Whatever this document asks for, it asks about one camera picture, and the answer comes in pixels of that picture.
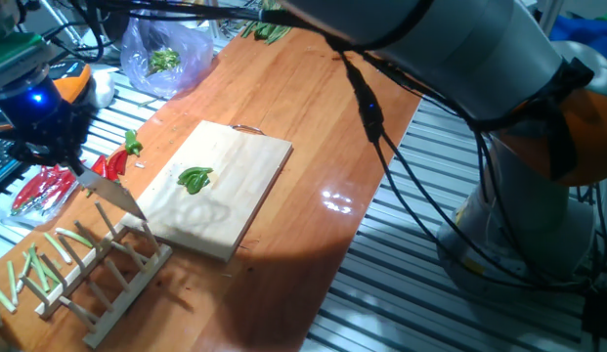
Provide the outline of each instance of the wooden table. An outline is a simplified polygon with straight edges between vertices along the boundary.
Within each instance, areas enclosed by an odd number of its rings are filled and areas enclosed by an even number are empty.
[[[418,99],[354,57],[385,112],[385,128],[400,140]],[[106,340],[102,351],[298,350],[382,176],[366,139],[343,63],[317,34],[293,30],[266,46],[236,38],[214,60],[209,76],[190,93],[166,104],[139,131],[140,161],[128,161],[122,184],[137,197],[203,119],[261,128],[291,141],[294,152],[228,264],[182,249],[166,263]],[[9,292],[6,262],[21,270],[21,252],[61,261],[44,240],[56,226],[74,229],[78,219],[96,237],[106,226],[97,197],[76,195],[56,223],[34,231],[0,259],[0,288]],[[112,222],[122,211],[102,201]],[[149,254],[146,242],[134,240]],[[87,248],[74,246],[81,255]],[[114,253],[121,272],[136,272],[131,259]],[[66,274],[74,267],[64,265]],[[109,298],[121,287],[103,267],[91,277]],[[86,285],[73,301],[101,314],[104,307]],[[45,322],[27,289],[15,315],[1,308],[0,334],[23,351],[86,351],[86,328],[65,307]]]

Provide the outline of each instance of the knife blade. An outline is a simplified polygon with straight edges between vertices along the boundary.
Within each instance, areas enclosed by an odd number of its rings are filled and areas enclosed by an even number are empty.
[[[127,189],[86,167],[82,168],[81,175],[75,176],[85,188],[128,213],[147,221],[145,214]]]

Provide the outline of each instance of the red chili pepper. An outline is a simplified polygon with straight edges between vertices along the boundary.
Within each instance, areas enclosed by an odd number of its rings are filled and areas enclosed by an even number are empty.
[[[114,172],[118,175],[125,174],[125,165],[127,164],[127,156],[128,153],[125,150],[122,150],[116,154],[114,154],[110,159],[108,165],[110,165],[110,170],[114,170]]]
[[[47,168],[42,166],[41,171],[34,176],[27,184],[22,188],[17,197],[12,203],[12,210],[17,210],[25,203],[26,200],[32,200],[33,195],[37,192],[39,186],[48,177]]]
[[[92,165],[91,169],[103,177],[108,177],[108,169],[106,168],[106,157],[104,155],[99,155],[99,158],[97,159],[97,161],[95,161],[94,165]]]
[[[42,201],[42,211],[47,211],[53,205],[55,205],[59,199],[62,199],[74,182],[75,176],[73,176],[70,171],[66,170],[63,172],[60,181],[54,185],[55,189],[51,191],[49,195],[47,195]]]
[[[35,191],[33,191],[31,196],[33,198],[43,197],[45,195],[45,193],[47,193],[49,191],[49,189],[51,187],[53,187],[53,185],[55,185],[56,183],[58,183],[61,180],[61,178],[65,172],[70,172],[70,171],[68,171],[68,170],[62,171],[62,170],[60,170],[60,167],[58,165],[54,166],[53,169],[47,171],[47,177],[44,179],[44,181],[42,183],[40,183],[40,185],[38,185],[38,187],[36,188]]]

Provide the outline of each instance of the white plastic part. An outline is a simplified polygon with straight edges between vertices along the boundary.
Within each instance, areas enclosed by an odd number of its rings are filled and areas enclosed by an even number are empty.
[[[98,71],[92,74],[95,81],[95,90],[89,96],[89,103],[97,108],[107,108],[114,99],[114,81],[109,73]]]
[[[369,44],[395,29],[415,3],[286,0],[283,5],[355,44]],[[516,108],[562,61],[519,0],[436,0],[406,36],[375,54],[477,119],[499,118]]]

